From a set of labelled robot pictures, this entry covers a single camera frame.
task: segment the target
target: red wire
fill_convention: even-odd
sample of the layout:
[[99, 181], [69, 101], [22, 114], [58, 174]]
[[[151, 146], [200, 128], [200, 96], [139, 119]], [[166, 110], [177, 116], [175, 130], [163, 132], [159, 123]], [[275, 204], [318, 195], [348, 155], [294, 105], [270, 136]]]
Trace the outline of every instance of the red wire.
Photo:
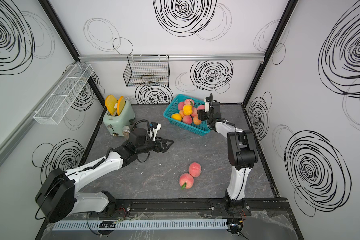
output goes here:
[[240, 214], [240, 216], [241, 216], [241, 221], [244, 222], [243, 215], [240, 213], [240, 211], [239, 211], [239, 214]]
[[124, 217], [127, 215], [127, 212], [125, 211], [125, 208], [123, 208], [123, 207], [120, 207], [119, 209], [118, 209], [118, 211], [121, 211], [121, 210], [124, 210]]
[[245, 219], [247, 219], [247, 216], [245, 215], [245, 212], [243, 210], [241, 210], [244, 213]]

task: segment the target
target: glass jar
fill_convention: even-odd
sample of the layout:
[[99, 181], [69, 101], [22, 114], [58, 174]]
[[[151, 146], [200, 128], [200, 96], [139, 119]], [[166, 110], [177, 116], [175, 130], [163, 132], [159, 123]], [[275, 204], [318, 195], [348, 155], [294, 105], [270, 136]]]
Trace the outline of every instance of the glass jar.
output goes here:
[[124, 126], [123, 127], [123, 135], [124, 135], [125, 139], [128, 140], [128, 138], [129, 138], [129, 126]]

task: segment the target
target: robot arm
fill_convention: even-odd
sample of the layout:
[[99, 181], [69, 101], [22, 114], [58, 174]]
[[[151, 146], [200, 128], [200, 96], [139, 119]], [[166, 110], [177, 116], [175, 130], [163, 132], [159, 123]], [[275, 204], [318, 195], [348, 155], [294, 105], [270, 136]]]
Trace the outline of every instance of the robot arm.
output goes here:
[[245, 197], [244, 189], [248, 174], [258, 161], [258, 152], [253, 132], [235, 127], [235, 124], [221, 117], [220, 103], [212, 99], [212, 94], [205, 98], [205, 109], [197, 111], [198, 118], [207, 121], [210, 129], [223, 135], [228, 141], [228, 160], [232, 166], [231, 180], [227, 188], [230, 199], [241, 200]]
[[[222, 134], [228, 141], [228, 160], [232, 165], [232, 172], [227, 195], [231, 201], [241, 200], [245, 196], [248, 174], [258, 160], [254, 135], [222, 118], [220, 103], [212, 100], [212, 94], [205, 99], [205, 106], [205, 110], [198, 110], [199, 119], [206, 120], [209, 128]], [[135, 128], [141, 122], [147, 123], [148, 130]], [[110, 148], [104, 157], [75, 169], [53, 170], [35, 198], [48, 221], [54, 223], [78, 212], [112, 215], [116, 211], [116, 199], [109, 192], [81, 193], [79, 190], [111, 171], [123, 168], [135, 160], [140, 162], [138, 155], [141, 153], [148, 153], [149, 157], [150, 151], [166, 152], [173, 141], [156, 136], [160, 126], [156, 122], [138, 121], [131, 127], [129, 139], [115, 149]]]
[[[144, 128], [135, 128], [140, 122], [147, 123], [149, 133]], [[148, 159], [150, 151], [166, 152], [173, 141], [156, 136], [160, 127], [156, 122], [138, 121], [131, 127], [129, 139], [115, 149], [109, 148], [104, 157], [67, 171], [53, 170], [35, 198], [48, 221], [54, 223], [78, 212], [114, 213], [116, 200], [109, 192], [82, 193], [79, 190], [111, 171], [139, 161], [141, 153], [148, 153]]]

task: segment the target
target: gray marble countertop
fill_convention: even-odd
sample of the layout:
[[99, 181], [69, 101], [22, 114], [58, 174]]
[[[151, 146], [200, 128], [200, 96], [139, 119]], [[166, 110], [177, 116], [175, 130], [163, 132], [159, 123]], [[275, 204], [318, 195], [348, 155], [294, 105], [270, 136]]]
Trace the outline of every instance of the gray marble countertop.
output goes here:
[[[169, 123], [163, 112], [167, 106], [132, 106], [136, 120], [147, 119], [162, 125], [158, 136], [174, 140], [165, 153], [151, 151], [144, 163], [110, 172], [81, 189], [81, 192], [109, 191], [116, 199], [132, 198], [221, 198], [229, 185], [231, 165], [227, 157], [227, 140], [211, 131], [199, 136]], [[222, 105], [222, 116], [241, 129], [248, 129], [240, 105]], [[109, 147], [118, 147], [124, 137], [111, 136], [102, 124], [87, 158], [87, 163], [105, 155]], [[202, 173], [193, 187], [180, 189], [179, 177], [188, 166], [198, 162]], [[251, 170], [245, 187], [246, 197], [273, 197], [263, 165], [259, 160]]]

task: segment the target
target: white wire basket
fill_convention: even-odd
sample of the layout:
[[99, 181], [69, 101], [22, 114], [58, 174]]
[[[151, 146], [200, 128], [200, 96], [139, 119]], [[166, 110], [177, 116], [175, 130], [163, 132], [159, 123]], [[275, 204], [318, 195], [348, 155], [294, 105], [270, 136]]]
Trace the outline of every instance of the white wire basket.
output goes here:
[[56, 86], [33, 119], [40, 124], [59, 124], [92, 73], [93, 69], [90, 64], [76, 64], [68, 74], [65, 74], [65, 78]]

